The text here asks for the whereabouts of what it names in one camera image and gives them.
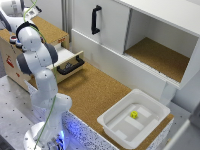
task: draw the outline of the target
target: white wall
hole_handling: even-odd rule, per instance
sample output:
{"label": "white wall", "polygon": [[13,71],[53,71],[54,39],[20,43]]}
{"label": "white wall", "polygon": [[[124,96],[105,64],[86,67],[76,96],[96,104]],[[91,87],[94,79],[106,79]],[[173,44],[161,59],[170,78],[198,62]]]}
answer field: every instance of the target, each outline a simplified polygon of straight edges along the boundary
{"label": "white wall", "polygon": [[173,102],[192,112],[200,102],[200,71],[182,89],[178,90]]}
{"label": "white wall", "polygon": [[[32,5],[30,0],[24,2],[26,6]],[[38,0],[36,5],[42,9],[42,13],[39,14],[41,18],[62,29],[61,0]]]}

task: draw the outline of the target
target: drawer handle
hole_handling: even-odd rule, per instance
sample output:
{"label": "drawer handle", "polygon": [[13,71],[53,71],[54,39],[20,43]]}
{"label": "drawer handle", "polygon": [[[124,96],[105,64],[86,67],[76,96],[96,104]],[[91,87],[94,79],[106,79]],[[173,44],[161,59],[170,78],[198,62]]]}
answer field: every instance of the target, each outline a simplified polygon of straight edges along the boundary
{"label": "drawer handle", "polygon": [[62,75],[67,75],[68,73],[74,71],[75,69],[77,69],[78,67],[82,66],[85,63],[81,58],[79,58],[79,56],[76,56],[76,60],[78,61],[77,64],[65,69],[61,69],[60,66],[58,66],[57,71]]}
{"label": "drawer handle", "polygon": [[100,30],[96,27],[96,22],[97,22],[97,11],[102,10],[101,6],[96,6],[96,8],[93,9],[92,11],[92,34],[99,33]]}

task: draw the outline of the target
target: white robotic arm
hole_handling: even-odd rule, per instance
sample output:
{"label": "white robotic arm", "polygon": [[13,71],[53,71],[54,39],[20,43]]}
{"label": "white robotic arm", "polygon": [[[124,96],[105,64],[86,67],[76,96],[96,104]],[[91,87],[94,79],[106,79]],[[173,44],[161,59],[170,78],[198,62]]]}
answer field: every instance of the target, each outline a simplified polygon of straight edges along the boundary
{"label": "white robotic arm", "polygon": [[[47,143],[62,130],[61,115],[71,108],[72,101],[69,96],[58,93],[56,78],[52,71],[46,68],[58,60],[55,48],[41,42],[40,35],[35,30],[37,27],[31,20],[27,19],[27,22],[24,22],[23,10],[23,0],[0,0],[2,24],[8,31],[17,35],[23,48],[27,50],[17,57],[16,62],[23,73],[35,76],[38,91],[31,96],[32,104],[46,108],[48,116],[56,96],[51,116],[39,140],[40,146],[48,147]],[[40,134],[41,131],[34,138],[38,139]]]}

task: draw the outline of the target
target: yellow object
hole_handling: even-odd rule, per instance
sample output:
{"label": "yellow object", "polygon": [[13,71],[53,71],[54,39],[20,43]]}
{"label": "yellow object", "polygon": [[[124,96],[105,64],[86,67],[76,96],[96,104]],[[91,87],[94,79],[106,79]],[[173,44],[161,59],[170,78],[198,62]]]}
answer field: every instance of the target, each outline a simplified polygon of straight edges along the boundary
{"label": "yellow object", "polygon": [[132,118],[135,119],[135,118],[137,118],[137,116],[138,116],[137,111],[132,111],[132,112],[131,112],[131,117],[132,117]]}

